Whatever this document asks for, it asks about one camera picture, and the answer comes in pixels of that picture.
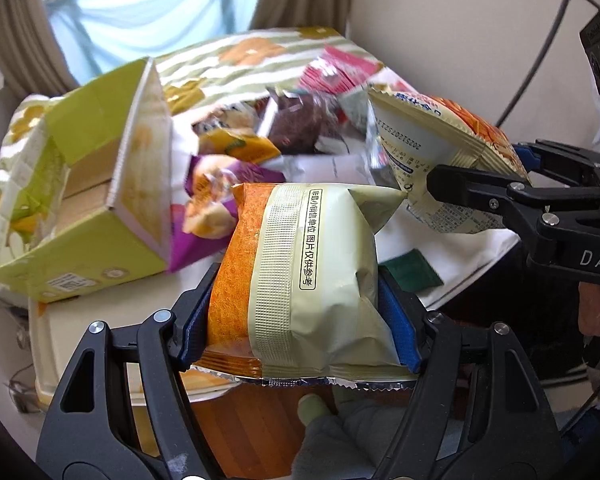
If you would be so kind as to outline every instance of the food package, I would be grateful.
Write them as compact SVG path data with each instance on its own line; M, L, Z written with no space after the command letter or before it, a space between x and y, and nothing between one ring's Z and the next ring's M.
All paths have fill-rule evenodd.
M356 130L365 134L364 152L374 181L378 186L397 187L395 178L388 166L389 160L382 147L376 117L366 91L371 84L375 88L383 90L415 92L415 89L393 70L385 67L361 85L338 95L338 104L349 123Z
M163 272L173 122L153 60L41 108L0 175L0 282L49 303Z
M377 62L327 46L302 72L299 87L311 91L341 94L365 82L382 68Z
M271 140L256 135L259 124L253 107L236 103L212 110L191 127L198 134L199 155L222 153L259 164L280 155Z
M265 170L227 155L193 156L185 190L189 201L174 211L169 272L224 249L237 223L231 188L241 182L284 182L279 171Z
M333 96L304 91L270 94L258 136L269 139L283 155L314 154L318 139L338 135L340 107Z
M0 147L0 198L11 178L11 173L15 167L20 155L25 151L25 146L35 126L42 120L45 113L61 100L62 98L52 98L32 94L24 99L16 108L9 122L2 145ZM23 239L31 238L34 234L34 228L37 225L36 217L33 215L20 215L16 218L11 228L16 232L16 236ZM11 292L8 286L0 283L0 298L8 304L27 307L27 298L22 294Z
M406 193L242 184L197 366L250 378L412 378L378 312L377 233Z
M427 173L438 164L528 180L501 130L448 99L373 87L369 97L382 145L416 218L443 233L477 233L502 227L499 216L437 202L427 190Z

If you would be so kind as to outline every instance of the yellow package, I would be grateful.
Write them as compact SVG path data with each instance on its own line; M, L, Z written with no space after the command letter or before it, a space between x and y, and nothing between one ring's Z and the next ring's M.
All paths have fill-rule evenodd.
M440 203L427 190L427 173L438 164L528 179L501 130L448 99L374 87L368 94L382 146L416 218L443 233L503 227L497 215Z
M255 378L411 377L377 310L374 234L405 193L349 184L241 184L211 294L200 367Z
M257 136L259 123L256 111L248 104L216 108L191 125L198 134L198 154L229 155L252 164L280 156L280 150L269 139Z
M215 128L199 136L198 153L223 153L243 162L260 164L280 156L280 150L266 137L258 137L250 128Z

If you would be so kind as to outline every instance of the dark green packet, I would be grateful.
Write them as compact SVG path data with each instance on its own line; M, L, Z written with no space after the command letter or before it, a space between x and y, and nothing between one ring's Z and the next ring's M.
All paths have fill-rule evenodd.
M433 267L417 249L412 249L402 256L392 258L381 265L386 266L402 290L420 292L425 288L443 285Z

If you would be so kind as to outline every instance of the purple package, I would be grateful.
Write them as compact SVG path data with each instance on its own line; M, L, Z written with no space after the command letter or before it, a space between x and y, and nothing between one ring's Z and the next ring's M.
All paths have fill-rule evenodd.
M184 206L171 207L174 232L167 272L180 270L227 247L238 219L232 186L241 182L284 181L279 171L232 156L192 156L184 184L190 199Z

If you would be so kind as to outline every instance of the green cardboard box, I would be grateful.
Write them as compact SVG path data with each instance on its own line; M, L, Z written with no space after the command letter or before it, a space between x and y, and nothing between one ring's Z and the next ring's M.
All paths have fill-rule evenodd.
M0 282L49 303L163 271L171 129L152 59L55 104L0 197Z

